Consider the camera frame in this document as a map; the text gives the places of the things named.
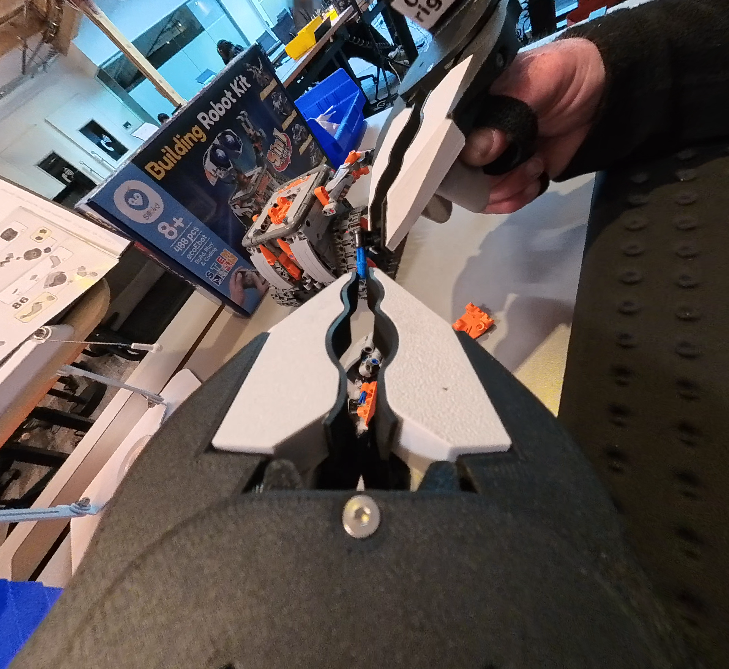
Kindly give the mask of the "grey black brick model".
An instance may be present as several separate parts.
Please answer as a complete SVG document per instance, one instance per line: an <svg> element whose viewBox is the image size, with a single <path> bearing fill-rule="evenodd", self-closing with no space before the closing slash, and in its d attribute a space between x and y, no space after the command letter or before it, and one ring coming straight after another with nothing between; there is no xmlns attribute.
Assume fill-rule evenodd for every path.
<svg viewBox="0 0 729 669"><path fill-rule="evenodd" d="M275 191L243 237L251 263L281 306L298 308L344 274L356 272L354 235L369 231L368 207L353 207L352 185L369 173L373 150L352 151L332 169L322 163ZM405 243L368 249L368 265L395 278Z"/></svg>

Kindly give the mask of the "orange fin piece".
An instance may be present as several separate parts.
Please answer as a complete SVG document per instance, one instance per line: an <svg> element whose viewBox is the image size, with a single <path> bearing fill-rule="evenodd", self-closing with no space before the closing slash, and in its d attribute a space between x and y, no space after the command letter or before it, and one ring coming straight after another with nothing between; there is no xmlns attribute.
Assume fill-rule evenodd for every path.
<svg viewBox="0 0 729 669"><path fill-rule="evenodd" d="M469 302L464 308L464 313L453 324L455 331L462 332L472 339L479 339L486 334L493 326L494 319L476 304Z"/></svg>

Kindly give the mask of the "white board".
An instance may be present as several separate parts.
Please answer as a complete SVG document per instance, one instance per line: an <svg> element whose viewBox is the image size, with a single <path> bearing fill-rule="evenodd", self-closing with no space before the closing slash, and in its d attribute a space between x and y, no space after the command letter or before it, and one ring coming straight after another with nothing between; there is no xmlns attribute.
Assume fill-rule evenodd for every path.
<svg viewBox="0 0 729 669"><path fill-rule="evenodd" d="M169 403L165 413L140 394L118 394L31 508L72 504L83 497L105 507L151 437L199 386L190 370L176 373L161 390ZM103 509L88 517L2 524L2 578L66 587L90 547Z"/></svg>

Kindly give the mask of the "picture box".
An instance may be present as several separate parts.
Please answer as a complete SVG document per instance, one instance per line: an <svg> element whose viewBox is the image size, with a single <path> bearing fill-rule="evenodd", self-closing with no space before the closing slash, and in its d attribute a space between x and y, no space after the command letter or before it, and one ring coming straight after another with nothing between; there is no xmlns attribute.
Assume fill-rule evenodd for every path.
<svg viewBox="0 0 729 669"><path fill-rule="evenodd" d="M75 210L247 318L269 287L243 245L253 217L277 190L329 162L256 44Z"/></svg>

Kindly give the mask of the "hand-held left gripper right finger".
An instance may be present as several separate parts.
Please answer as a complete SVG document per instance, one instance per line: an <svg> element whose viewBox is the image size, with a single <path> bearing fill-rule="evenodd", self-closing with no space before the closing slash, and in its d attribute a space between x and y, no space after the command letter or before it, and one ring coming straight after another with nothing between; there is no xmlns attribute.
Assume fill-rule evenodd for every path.
<svg viewBox="0 0 729 669"><path fill-rule="evenodd" d="M434 463L506 453L512 439L469 359L472 341L382 272L367 276L381 354L368 487L409 488Z"/></svg>

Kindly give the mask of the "person's right hand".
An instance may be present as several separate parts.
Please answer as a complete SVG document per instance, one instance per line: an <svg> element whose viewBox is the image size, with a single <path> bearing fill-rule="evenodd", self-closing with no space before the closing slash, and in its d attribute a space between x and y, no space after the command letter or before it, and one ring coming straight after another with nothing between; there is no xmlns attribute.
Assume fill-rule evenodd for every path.
<svg viewBox="0 0 729 669"><path fill-rule="evenodd" d="M515 212L539 196L543 180L557 180L588 135L605 81L597 46L581 37L562 36L517 55L489 92L532 109L539 127L536 150L507 174L486 178L483 214Z"/></svg>

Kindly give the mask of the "blue plastic bin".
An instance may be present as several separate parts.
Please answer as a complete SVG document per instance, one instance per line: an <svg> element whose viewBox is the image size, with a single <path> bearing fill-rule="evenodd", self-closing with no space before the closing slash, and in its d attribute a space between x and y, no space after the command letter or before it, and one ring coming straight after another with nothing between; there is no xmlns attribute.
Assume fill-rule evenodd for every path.
<svg viewBox="0 0 729 669"><path fill-rule="evenodd" d="M62 592L41 582L1 580L1 668L9 667Z"/></svg>

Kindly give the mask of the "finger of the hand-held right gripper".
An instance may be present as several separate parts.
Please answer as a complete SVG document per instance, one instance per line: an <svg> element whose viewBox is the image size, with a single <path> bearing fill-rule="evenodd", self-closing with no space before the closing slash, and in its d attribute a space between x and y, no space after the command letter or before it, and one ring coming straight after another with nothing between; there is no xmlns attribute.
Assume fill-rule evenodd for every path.
<svg viewBox="0 0 729 669"><path fill-rule="evenodd" d="M369 230L408 235L424 207L424 172L416 150L423 104L395 104L380 130L369 181Z"/></svg>
<svg viewBox="0 0 729 669"><path fill-rule="evenodd" d="M424 101L418 130L385 197L383 245L391 251L407 236L465 144L450 114L472 60L469 55L456 64Z"/></svg>

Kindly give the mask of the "small blue bin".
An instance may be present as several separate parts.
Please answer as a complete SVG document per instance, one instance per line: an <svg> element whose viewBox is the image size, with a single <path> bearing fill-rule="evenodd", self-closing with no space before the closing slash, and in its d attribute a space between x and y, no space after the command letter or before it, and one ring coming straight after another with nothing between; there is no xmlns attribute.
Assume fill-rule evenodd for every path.
<svg viewBox="0 0 729 669"><path fill-rule="evenodd" d="M358 149L366 127L365 102L360 87L342 69L296 100L299 112L335 168Z"/></svg>

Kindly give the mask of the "yellow bin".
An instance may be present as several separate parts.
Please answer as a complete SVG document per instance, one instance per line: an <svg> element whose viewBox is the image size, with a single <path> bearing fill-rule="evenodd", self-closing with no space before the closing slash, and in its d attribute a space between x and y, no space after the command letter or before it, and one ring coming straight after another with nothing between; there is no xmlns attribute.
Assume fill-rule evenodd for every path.
<svg viewBox="0 0 729 669"><path fill-rule="evenodd" d="M315 16L315 18L309 21L305 26L298 31L296 36L285 46L285 52L287 56L293 60L299 59L306 52L308 52L317 43L316 31L322 25L323 19L321 16Z"/></svg>

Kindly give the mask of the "person's right forearm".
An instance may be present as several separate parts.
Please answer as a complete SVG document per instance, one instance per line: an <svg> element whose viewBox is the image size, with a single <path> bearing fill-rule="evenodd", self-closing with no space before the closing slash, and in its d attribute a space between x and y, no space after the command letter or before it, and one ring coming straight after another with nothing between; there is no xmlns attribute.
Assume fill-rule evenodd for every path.
<svg viewBox="0 0 729 669"><path fill-rule="evenodd" d="M585 141L553 180L727 138L728 0L652 0L567 38L595 44L606 76Z"/></svg>

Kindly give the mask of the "instruction booklet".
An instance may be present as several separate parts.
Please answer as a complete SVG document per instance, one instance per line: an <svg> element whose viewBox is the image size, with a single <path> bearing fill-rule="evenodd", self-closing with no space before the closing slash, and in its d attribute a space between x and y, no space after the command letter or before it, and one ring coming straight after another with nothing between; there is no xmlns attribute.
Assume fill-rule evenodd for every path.
<svg viewBox="0 0 729 669"><path fill-rule="evenodd" d="M122 236L1 179L1 357L118 263Z"/></svg>

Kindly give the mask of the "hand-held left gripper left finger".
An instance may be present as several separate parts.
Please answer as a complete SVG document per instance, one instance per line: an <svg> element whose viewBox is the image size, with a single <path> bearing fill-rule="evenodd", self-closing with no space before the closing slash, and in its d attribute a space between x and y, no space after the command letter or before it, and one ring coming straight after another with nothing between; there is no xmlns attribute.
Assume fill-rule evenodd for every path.
<svg viewBox="0 0 729 669"><path fill-rule="evenodd" d="M326 489L360 481L357 430L341 356L359 278L346 274L269 329L212 439L215 449L291 461Z"/></svg>

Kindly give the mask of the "black foam mat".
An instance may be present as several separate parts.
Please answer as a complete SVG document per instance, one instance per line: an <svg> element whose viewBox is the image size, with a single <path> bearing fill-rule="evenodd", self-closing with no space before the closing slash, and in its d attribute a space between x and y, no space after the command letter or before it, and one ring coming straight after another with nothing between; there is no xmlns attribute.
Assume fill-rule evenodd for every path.
<svg viewBox="0 0 729 669"><path fill-rule="evenodd" d="M727 667L727 139L596 177L559 418L705 667Z"/></svg>

